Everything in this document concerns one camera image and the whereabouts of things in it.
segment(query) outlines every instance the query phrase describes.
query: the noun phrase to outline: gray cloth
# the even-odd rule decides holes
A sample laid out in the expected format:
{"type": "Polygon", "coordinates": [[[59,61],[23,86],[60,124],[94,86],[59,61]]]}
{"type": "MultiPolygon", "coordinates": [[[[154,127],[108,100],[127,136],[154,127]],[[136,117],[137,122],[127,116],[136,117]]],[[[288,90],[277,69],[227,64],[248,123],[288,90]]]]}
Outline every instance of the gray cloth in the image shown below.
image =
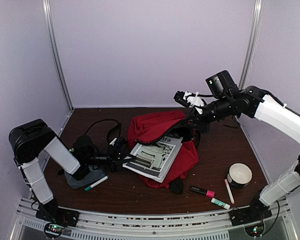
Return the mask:
{"type": "Polygon", "coordinates": [[[96,181],[98,181],[99,179],[102,179],[103,177],[106,176],[106,172],[103,167],[99,167],[98,169],[93,170],[93,167],[89,166],[89,169],[90,169],[90,173],[80,181],[75,180],[69,173],[65,171],[64,175],[69,186],[73,189],[78,189],[86,185],[91,185],[96,181]]]}

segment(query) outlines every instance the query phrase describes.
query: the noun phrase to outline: mug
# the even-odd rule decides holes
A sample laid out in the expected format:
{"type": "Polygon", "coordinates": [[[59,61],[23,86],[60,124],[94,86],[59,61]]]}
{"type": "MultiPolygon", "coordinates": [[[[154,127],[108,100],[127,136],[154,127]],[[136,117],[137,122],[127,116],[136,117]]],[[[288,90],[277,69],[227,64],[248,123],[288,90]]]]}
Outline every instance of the mug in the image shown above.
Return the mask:
{"type": "Polygon", "coordinates": [[[229,168],[226,179],[234,188],[243,188],[251,181],[252,171],[243,163],[235,163],[229,168]]]}

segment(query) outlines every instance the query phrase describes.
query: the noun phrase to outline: white marker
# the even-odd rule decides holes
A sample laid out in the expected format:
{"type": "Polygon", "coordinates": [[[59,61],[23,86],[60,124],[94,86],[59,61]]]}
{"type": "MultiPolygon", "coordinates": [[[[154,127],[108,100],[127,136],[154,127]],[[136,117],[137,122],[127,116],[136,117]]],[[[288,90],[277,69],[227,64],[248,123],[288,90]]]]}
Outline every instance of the white marker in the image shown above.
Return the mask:
{"type": "Polygon", "coordinates": [[[94,188],[95,186],[99,185],[100,183],[104,182],[105,180],[107,180],[109,178],[109,176],[105,176],[103,178],[101,178],[100,180],[96,181],[94,184],[92,184],[91,186],[88,186],[86,189],[84,189],[85,191],[89,191],[90,189],[94,188]]]}
{"type": "Polygon", "coordinates": [[[226,189],[228,190],[230,201],[231,201],[232,204],[235,204],[234,196],[232,196],[232,192],[231,192],[231,189],[230,189],[230,186],[229,186],[229,182],[228,182],[227,179],[225,179],[224,182],[225,182],[225,185],[226,185],[226,189]]]}

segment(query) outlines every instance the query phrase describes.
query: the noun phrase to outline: newspaper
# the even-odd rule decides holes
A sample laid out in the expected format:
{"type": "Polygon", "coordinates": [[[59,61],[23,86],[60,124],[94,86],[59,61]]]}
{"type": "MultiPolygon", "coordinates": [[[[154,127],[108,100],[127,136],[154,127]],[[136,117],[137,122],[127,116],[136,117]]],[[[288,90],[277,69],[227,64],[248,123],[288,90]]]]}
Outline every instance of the newspaper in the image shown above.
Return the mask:
{"type": "Polygon", "coordinates": [[[182,137],[165,136],[152,145],[137,143],[130,153],[136,160],[122,166],[162,183],[179,153],[181,142],[182,137]]]}

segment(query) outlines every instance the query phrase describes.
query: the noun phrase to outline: red fabric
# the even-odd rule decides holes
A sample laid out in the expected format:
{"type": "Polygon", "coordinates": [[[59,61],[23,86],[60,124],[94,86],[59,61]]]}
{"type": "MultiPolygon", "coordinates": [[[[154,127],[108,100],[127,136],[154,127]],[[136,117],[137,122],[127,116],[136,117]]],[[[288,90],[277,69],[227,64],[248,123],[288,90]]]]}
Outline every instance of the red fabric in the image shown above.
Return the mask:
{"type": "MultiPolygon", "coordinates": [[[[151,143],[161,137],[175,124],[186,117],[180,110],[156,112],[136,116],[132,119],[128,130],[128,144],[132,149],[137,142],[151,143]]],[[[175,158],[168,174],[162,183],[139,175],[140,179],[152,188],[169,188],[169,183],[176,178],[184,179],[187,172],[199,161],[197,150],[193,141],[184,142],[175,158]]]]}

